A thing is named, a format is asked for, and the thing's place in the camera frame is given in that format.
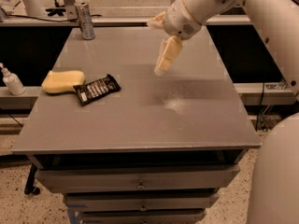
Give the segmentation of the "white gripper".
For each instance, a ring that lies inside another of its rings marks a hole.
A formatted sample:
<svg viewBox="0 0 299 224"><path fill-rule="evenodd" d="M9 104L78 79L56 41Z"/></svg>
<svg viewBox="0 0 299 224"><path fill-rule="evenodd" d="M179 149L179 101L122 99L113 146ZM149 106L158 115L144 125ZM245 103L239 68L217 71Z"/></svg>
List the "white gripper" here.
<svg viewBox="0 0 299 224"><path fill-rule="evenodd" d="M182 40L193 37L202 25L190 14L183 0L176 0L166 12L148 20L150 29L164 29L170 36L161 42L154 72L162 76L182 50Z"/></svg>

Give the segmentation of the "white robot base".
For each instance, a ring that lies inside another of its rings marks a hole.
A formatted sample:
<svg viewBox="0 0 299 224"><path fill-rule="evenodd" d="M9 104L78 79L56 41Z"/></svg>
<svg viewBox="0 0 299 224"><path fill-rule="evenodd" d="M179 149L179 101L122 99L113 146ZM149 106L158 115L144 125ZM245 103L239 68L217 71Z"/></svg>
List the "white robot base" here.
<svg viewBox="0 0 299 224"><path fill-rule="evenodd" d="M276 125L259 149L246 224L299 224L299 114Z"/></svg>

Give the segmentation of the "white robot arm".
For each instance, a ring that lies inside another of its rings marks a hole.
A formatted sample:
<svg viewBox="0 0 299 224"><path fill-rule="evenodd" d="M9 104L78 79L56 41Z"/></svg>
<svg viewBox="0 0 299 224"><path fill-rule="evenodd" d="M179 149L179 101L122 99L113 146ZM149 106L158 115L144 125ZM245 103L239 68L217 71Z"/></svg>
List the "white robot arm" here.
<svg viewBox="0 0 299 224"><path fill-rule="evenodd" d="M155 73L164 74L192 38L215 15L240 5L295 96L299 96L299 7L292 0L175 0L148 21L169 37L161 44Z"/></svg>

